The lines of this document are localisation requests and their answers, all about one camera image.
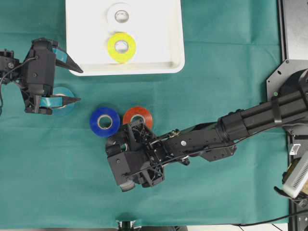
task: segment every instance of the wire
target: wire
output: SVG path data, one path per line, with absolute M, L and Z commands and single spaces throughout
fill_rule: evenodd
M 25 65 L 27 62 L 29 62 L 30 60 L 34 60 L 34 59 L 37 59 L 37 58 L 29 58 L 29 59 L 26 59 L 22 64 L 18 65 L 17 67 L 13 68 L 12 70 L 10 70 L 8 73 L 6 73 L 4 76 L 1 77 L 1 80 L 0 80 L 0 115 L 2 114 L 2 108 L 3 108 L 3 98 L 2 98 L 2 93 L 1 93 L 1 86 L 2 86 L 2 83 L 4 81 L 4 79 L 12 72 L 14 72 L 15 70 L 17 70 L 18 68 L 22 67 L 23 65 Z
M 272 223 L 272 222 L 275 222 L 275 221 L 278 221 L 278 220 L 281 220 L 281 219 L 294 217 L 296 215 L 299 215 L 299 214 L 302 214 L 302 213 L 306 213 L 306 212 L 308 212 L 308 209 L 305 209 L 305 210 L 302 210 L 302 211 L 299 211 L 299 212 L 296 212 L 296 213 L 292 213 L 292 214 L 289 214 L 289 215 L 285 215 L 283 217 L 271 219 L 271 220 L 265 220 L 265 221 L 260 221 L 260 222 L 257 222 L 257 223 L 251 223 L 251 224 L 239 224 L 237 226 L 245 227 L 245 226 L 253 226 L 253 225 L 261 225 L 261 224 Z
M 245 231 L 241 226 L 238 226 L 242 231 Z
M 225 145 L 225 146 L 220 146 L 220 147 L 215 147 L 215 148 L 205 148 L 205 149 L 201 149 L 201 150 L 198 150 L 198 151 L 196 151 L 196 152 L 193 152 L 193 153 L 185 153 L 185 154 L 183 154 L 183 155 L 176 156 L 176 157 L 171 158 L 171 159 L 169 159 L 169 160 L 166 160 L 166 161 L 164 161 L 164 162 L 160 162 L 159 164 L 156 164 L 156 165 L 153 165 L 153 166 L 149 166 L 149 167 L 146 167 L 146 168 L 144 168 L 144 169 L 142 169 L 142 170 L 139 170 L 139 171 L 137 171 L 137 172 L 128 174 L 128 175 L 126 175 L 126 177 L 134 176 L 134 175 L 136 175 L 136 174 L 142 173 L 143 171 L 149 170 L 149 169 L 151 169 L 151 168 L 154 168 L 154 167 L 157 167 L 157 166 L 161 166 L 161 165 L 165 165 L 165 164 L 167 164 L 167 163 L 169 163 L 169 162 L 172 162 L 172 161 L 174 161 L 174 160 L 180 160 L 180 159 L 182 159 L 183 157 L 186 157 L 186 156 L 188 156 L 188 155 L 197 154 L 197 153 L 202 152 L 202 151 L 209 152 L 209 151 L 217 150 L 217 149 L 231 148 L 231 147 L 234 147 L 234 146 L 237 145 L 238 143 L 243 142 L 244 140 L 246 140 L 246 139 L 248 139 L 248 138 L 250 138 L 250 137 L 252 137 L 252 136 L 255 136 L 255 135 L 257 135 L 257 134 L 259 134 L 259 133 L 261 133 L 261 132 L 263 132 L 263 131 L 267 131 L 267 130 L 270 130 L 270 129 L 272 129 L 272 128 L 267 128 L 267 129 L 264 129 L 264 130 L 261 130 L 261 131 L 257 131 L 257 132 L 255 132 L 255 133 L 253 133 L 253 134 L 251 134 L 251 135 L 249 135 L 249 136 L 246 136 L 246 137 L 240 139 L 239 141 L 237 141 L 237 142 L 235 142 L 235 143 L 233 143 L 233 144 L 230 144 L 230 145 Z
M 282 229 L 280 229 L 279 227 L 277 227 L 276 225 L 272 224 L 272 226 L 276 227 L 276 229 L 282 231 Z

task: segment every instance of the black robotic arm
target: black robotic arm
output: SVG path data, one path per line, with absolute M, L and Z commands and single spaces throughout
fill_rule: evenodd
M 0 51 L 0 115 L 3 106 L 1 85 L 11 82 L 20 88 L 26 113 L 51 115 L 55 107 L 42 102 L 51 102 L 55 98 L 62 102 L 56 107 L 79 101 L 80 98 L 53 95 L 55 66 L 83 72 L 55 40 L 46 38 L 33 40 L 22 63 L 14 58 L 13 51 Z
M 308 116 L 308 72 L 290 77 L 280 97 L 247 110 L 237 110 L 183 131 L 157 137 L 142 119 L 123 125 L 106 143 L 108 162 L 117 184 L 128 191 L 153 187 L 165 178 L 166 164 L 189 164 L 188 157 L 216 161 L 234 155 L 236 144 L 265 130 L 291 126 Z

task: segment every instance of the red tape roll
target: red tape roll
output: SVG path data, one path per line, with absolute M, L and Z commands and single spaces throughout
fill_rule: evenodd
M 141 117 L 144 120 L 146 126 L 149 129 L 152 129 L 152 127 L 153 127 L 152 115 L 151 115 L 151 113 L 148 110 L 146 110 L 143 107 L 133 107 L 133 108 L 130 108 L 125 113 L 125 115 L 123 117 L 123 124 L 130 123 L 136 117 Z

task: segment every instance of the table surface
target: table surface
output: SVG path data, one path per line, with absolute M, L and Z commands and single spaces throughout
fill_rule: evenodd
M 64 0 L 3 1 L 1 7 L 1 47 L 16 57 L 23 60 L 39 37 L 65 48 Z M 19 89 L 2 87 L 0 228 L 115 227 L 127 219 L 250 223 L 287 214 L 287 200 L 273 190 L 287 167 L 281 129 L 239 144 L 231 158 L 169 165 L 166 180 L 153 188 L 122 193 L 117 187 L 106 139 L 89 128 L 92 111 L 109 106 L 123 115 L 146 107 L 158 135 L 216 121 L 264 101 L 265 80 L 281 62 L 276 0 L 182 0 L 182 14 L 186 65 L 180 73 L 76 77 L 57 68 L 55 87 L 82 98 L 65 117 L 25 114 Z

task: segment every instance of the blue tape roll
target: blue tape roll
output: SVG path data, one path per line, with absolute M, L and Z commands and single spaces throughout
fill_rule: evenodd
M 75 97 L 70 89 L 64 87 L 54 88 L 53 95 L 64 95 L 69 97 Z M 74 103 L 70 103 L 63 108 L 55 108 L 52 110 L 52 114 L 59 117 L 66 116 L 74 109 L 74 106 L 75 106 Z
M 100 126 L 100 119 L 103 117 L 108 117 L 111 119 L 111 125 L 108 128 L 102 128 Z M 90 127 L 92 131 L 100 136 L 100 137 L 109 137 L 114 134 L 119 130 L 121 124 L 121 120 L 119 117 L 119 114 L 108 107 L 101 107 L 94 111 L 91 115 L 90 118 Z

